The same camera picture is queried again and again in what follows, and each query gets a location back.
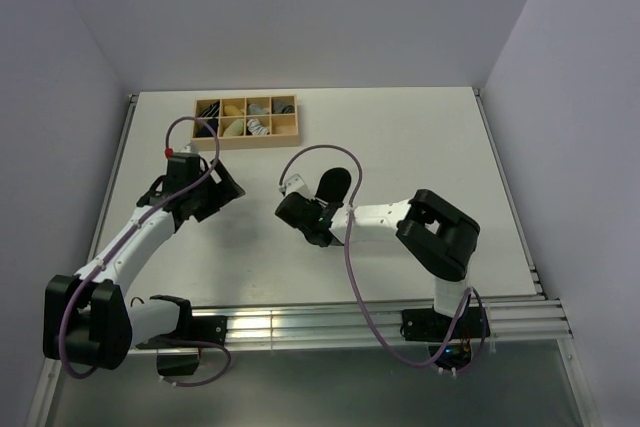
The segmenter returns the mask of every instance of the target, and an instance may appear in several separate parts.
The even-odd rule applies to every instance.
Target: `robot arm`
[[[102,270],[82,291],[71,311],[65,335],[67,356],[71,362],[115,369],[131,345],[161,334],[172,333],[178,338],[188,336],[192,320],[188,300],[154,296],[144,305],[127,309],[124,297],[153,253],[185,221],[194,217],[200,222],[244,195],[244,190],[218,162],[215,173],[219,181],[208,176],[196,188],[169,201],[146,218],[145,214],[155,205],[193,184],[207,170],[204,159],[192,152],[190,146],[171,154],[167,159],[166,174],[159,177],[138,200],[131,219],[109,245],[74,275],[57,275],[49,282],[45,292],[43,336],[46,357],[60,358],[58,341],[64,312],[80,283],[98,265]],[[127,238],[133,225],[138,228]],[[101,259],[109,258],[107,254],[116,246],[119,246],[116,255],[102,265]]]
[[[343,199],[350,183],[348,171],[331,169],[314,196],[296,174],[281,188],[285,197],[276,215],[313,245],[343,245],[349,214]],[[478,223],[428,190],[396,203],[355,207],[354,217],[352,241],[400,241],[435,277],[436,312],[453,317],[467,289]]]

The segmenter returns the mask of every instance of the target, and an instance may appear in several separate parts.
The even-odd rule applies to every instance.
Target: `black mount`
[[[480,307],[469,307],[467,305],[462,317],[458,319],[454,329],[451,342],[446,350],[436,360],[435,364],[443,369],[460,369],[464,367],[473,357],[471,347],[463,342],[463,339],[482,338],[483,330],[485,338],[491,336],[489,325],[484,325],[485,317]],[[406,341],[430,342],[429,353],[433,356],[440,348],[440,343],[444,340],[451,324],[451,318],[439,314],[431,309],[407,309],[402,311],[402,326],[400,334]]]
[[[77,276],[56,275],[45,290],[45,357],[59,359],[58,333],[69,299],[80,285]],[[91,310],[79,311],[88,304]],[[113,370],[127,356],[132,330],[120,287],[91,282],[80,295],[69,320],[65,345],[71,362]]]
[[[480,234],[478,223],[429,190],[418,190],[409,204],[396,237],[434,276],[464,280]],[[434,222],[440,224],[435,234],[426,227]]]

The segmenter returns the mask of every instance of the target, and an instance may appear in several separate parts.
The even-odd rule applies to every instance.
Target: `purple cable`
[[[198,180],[196,180],[191,185],[188,185],[185,188],[179,190],[178,192],[171,194],[169,197],[159,202],[158,204],[154,205],[151,209],[145,212],[138,219],[137,224],[132,225],[129,228],[129,230],[127,230],[124,233],[124,235],[120,237],[120,239],[118,239],[118,241],[113,246],[113,248],[106,253],[103,259],[101,259],[102,262],[99,265],[97,265],[82,282],[80,282],[80,285],[78,286],[78,288],[71,295],[71,298],[69,299],[69,303],[67,304],[67,307],[64,310],[64,314],[62,315],[62,322],[60,322],[60,331],[58,334],[58,354],[60,356],[60,362],[62,362],[62,367],[67,372],[67,374],[69,374],[74,379],[86,379],[96,371],[95,366],[91,367],[86,372],[78,372],[74,370],[73,367],[71,367],[71,363],[69,362],[69,357],[67,356],[67,348],[65,345],[65,338],[67,336],[67,328],[69,327],[69,320],[71,319],[71,314],[75,309],[75,305],[78,302],[78,299],[80,298],[80,295],[82,294],[83,290],[87,287],[87,285],[91,281],[93,281],[93,279],[95,279],[100,274],[100,272],[103,270],[103,266],[109,265],[109,262],[113,260],[116,254],[122,249],[122,247],[124,247],[124,245],[129,241],[129,239],[131,239],[133,234],[135,234],[135,232],[140,228],[140,226],[149,219],[149,217],[155,214],[158,210],[162,209],[165,205],[167,205],[172,200],[180,197],[181,195],[186,194],[192,189],[195,189],[198,185],[204,182],[207,177],[211,175],[211,173],[216,168],[216,165],[218,164],[218,160],[220,158],[220,141],[218,140],[218,136],[215,130],[207,122],[197,117],[184,116],[174,120],[173,123],[167,129],[167,134],[165,136],[165,141],[164,141],[165,148],[167,149],[169,148],[169,138],[171,137],[171,132],[173,131],[175,126],[181,122],[184,122],[185,120],[196,122],[201,126],[207,128],[209,132],[211,132],[211,135],[213,136],[213,139],[216,143],[215,157],[211,162],[211,165],[209,166],[209,170],[207,170]]]
[[[343,153],[347,154],[349,157],[351,157],[351,159],[354,161],[354,163],[356,164],[356,167],[358,169],[358,180],[356,182],[356,186],[353,189],[353,192],[351,193],[351,196],[349,197],[349,203],[348,203],[349,217],[348,217],[348,220],[347,220],[347,230],[345,232],[345,239],[344,239],[344,261],[345,261],[345,265],[347,267],[347,275],[349,276],[349,282],[351,283],[351,289],[353,290],[353,294],[356,297],[356,302],[358,303],[358,307],[360,308],[360,312],[362,312],[362,315],[364,316],[364,319],[367,322],[367,325],[369,326],[369,329],[371,330],[371,332],[375,336],[375,338],[378,341],[378,343],[389,354],[391,354],[395,359],[397,359],[398,361],[402,362],[405,365],[408,365],[409,367],[419,368],[419,369],[429,367],[430,365],[434,364],[440,358],[442,353],[447,348],[447,346],[449,344],[449,341],[451,340],[451,337],[453,336],[453,331],[454,331],[454,329],[456,327],[456,324],[457,324],[458,320],[460,319],[460,317],[462,315],[462,312],[464,310],[464,307],[465,307],[465,304],[466,304],[466,302],[468,300],[468,297],[473,294],[476,297],[476,299],[478,300],[478,305],[480,307],[480,310],[482,311],[483,319],[484,319],[484,325],[483,325],[482,339],[480,340],[480,347],[478,348],[478,352],[476,353],[476,355],[474,355],[471,358],[471,361],[466,366],[464,366],[464,367],[462,367],[460,369],[457,369],[456,373],[461,373],[461,372],[466,371],[471,366],[471,364],[473,363],[475,358],[482,351],[482,348],[484,347],[485,337],[486,337],[487,314],[486,314],[486,312],[484,310],[484,307],[482,306],[482,299],[480,298],[480,295],[478,294],[478,291],[473,287],[469,287],[464,291],[464,294],[462,295],[462,299],[460,300],[460,303],[458,304],[458,308],[456,309],[456,312],[455,312],[453,318],[451,319],[451,324],[449,325],[449,329],[447,330],[447,334],[445,335],[445,338],[442,341],[442,344],[441,344],[440,348],[437,350],[437,352],[432,357],[429,357],[427,360],[422,361],[422,362],[415,362],[413,360],[409,360],[406,357],[402,356],[397,350],[395,350],[393,347],[391,347],[391,345],[389,345],[389,343],[382,336],[382,334],[378,330],[378,327],[376,327],[376,324],[373,322],[373,319],[371,318],[371,314],[369,313],[369,310],[367,309],[367,306],[366,306],[364,300],[362,299],[362,295],[360,294],[360,289],[358,288],[358,284],[356,282],[356,277],[355,277],[355,274],[353,272],[353,265],[351,264],[351,251],[350,251],[351,230],[353,228],[353,222],[355,221],[355,214],[353,212],[353,202],[354,202],[354,200],[356,198],[356,195],[358,194],[358,190],[360,190],[360,186],[362,185],[362,177],[363,177],[362,165],[360,164],[360,161],[350,151],[348,151],[347,149],[345,149],[343,147],[339,147],[337,145],[320,144],[320,145],[314,145],[314,146],[311,146],[311,147],[307,147],[305,149],[302,149],[296,155],[294,155],[292,157],[292,159],[287,163],[287,165],[285,165],[284,170],[282,171],[282,175],[280,176],[279,185],[282,186],[284,184],[284,179],[285,179],[285,176],[287,175],[287,172],[288,172],[289,168],[291,167],[293,162],[298,157],[300,157],[302,154],[305,154],[305,153],[307,153],[307,152],[309,152],[311,150],[316,150],[316,149],[333,149],[333,150],[338,150],[340,152],[343,152]]]
[[[195,341],[195,340],[174,340],[174,339],[166,339],[166,338],[162,338],[162,340],[164,342],[168,342],[170,344],[174,344],[176,346],[180,346],[180,347],[202,347],[202,348],[210,348],[213,347],[214,349],[218,349],[221,350],[222,352],[224,352],[224,355],[227,357],[227,361],[224,364],[224,366],[222,367],[222,369],[220,369],[220,372],[218,372],[216,375],[209,377],[208,379],[205,380],[200,380],[197,382],[182,382],[179,380],[174,380],[171,377],[163,377],[162,380],[164,380],[165,382],[171,384],[171,385],[176,385],[178,387],[200,387],[202,385],[207,385],[210,384],[211,382],[218,380],[220,377],[222,377],[227,370],[229,370],[229,367],[231,366],[231,352],[229,352],[229,350],[227,350],[226,347],[222,346],[222,345],[218,345],[218,344],[214,344],[211,342],[199,342],[199,341]]]

